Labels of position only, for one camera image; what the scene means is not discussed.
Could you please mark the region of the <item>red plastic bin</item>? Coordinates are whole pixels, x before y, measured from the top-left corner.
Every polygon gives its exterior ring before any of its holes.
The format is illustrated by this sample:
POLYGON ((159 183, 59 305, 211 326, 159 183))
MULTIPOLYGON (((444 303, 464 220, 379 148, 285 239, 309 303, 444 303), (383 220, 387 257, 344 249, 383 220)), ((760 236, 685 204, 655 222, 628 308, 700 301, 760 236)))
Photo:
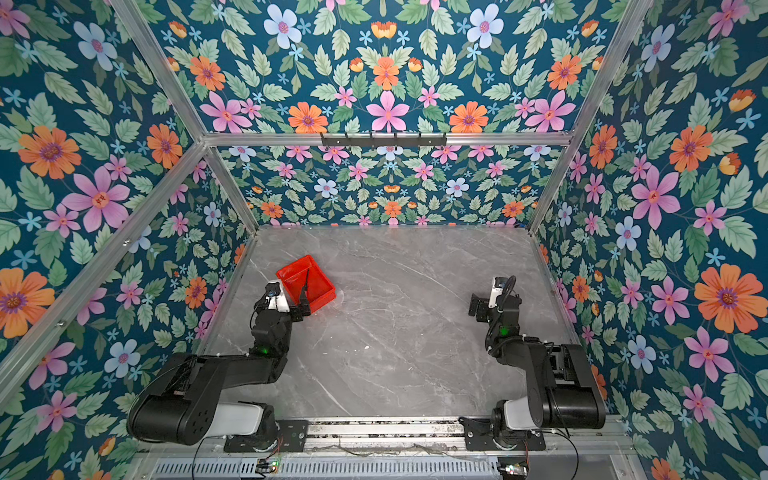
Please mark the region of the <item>red plastic bin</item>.
POLYGON ((335 285, 311 255, 306 255, 276 272, 282 282, 288 298, 299 303, 299 293, 306 273, 309 273, 308 296, 311 302, 311 315, 336 298, 335 285))

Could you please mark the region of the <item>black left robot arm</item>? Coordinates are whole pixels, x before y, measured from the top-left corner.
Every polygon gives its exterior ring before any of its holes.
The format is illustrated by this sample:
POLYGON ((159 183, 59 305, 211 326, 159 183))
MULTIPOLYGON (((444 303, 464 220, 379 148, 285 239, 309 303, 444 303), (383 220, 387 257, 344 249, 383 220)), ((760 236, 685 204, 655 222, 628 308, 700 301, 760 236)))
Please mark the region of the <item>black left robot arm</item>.
POLYGON ((136 398, 126 429, 149 443, 195 445, 228 437, 268 450, 279 443, 274 407, 253 401, 223 402, 223 391, 276 382, 288 360, 293 325, 311 314, 308 283, 274 280, 250 317, 252 347, 244 354, 175 354, 136 398))

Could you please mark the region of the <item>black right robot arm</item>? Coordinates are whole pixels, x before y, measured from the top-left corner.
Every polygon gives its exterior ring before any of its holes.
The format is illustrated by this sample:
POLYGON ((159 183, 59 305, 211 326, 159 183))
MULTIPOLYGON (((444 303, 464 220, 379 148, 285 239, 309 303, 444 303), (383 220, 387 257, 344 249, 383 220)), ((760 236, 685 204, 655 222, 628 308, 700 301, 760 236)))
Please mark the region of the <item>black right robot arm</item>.
POLYGON ((523 396, 497 403, 493 436, 547 428, 601 429, 606 406, 584 348, 556 344, 520 330, 522 299, 515 293, 472 295, 468 314, 488 326, 485 349, 499 364, 524 374, 523 396))

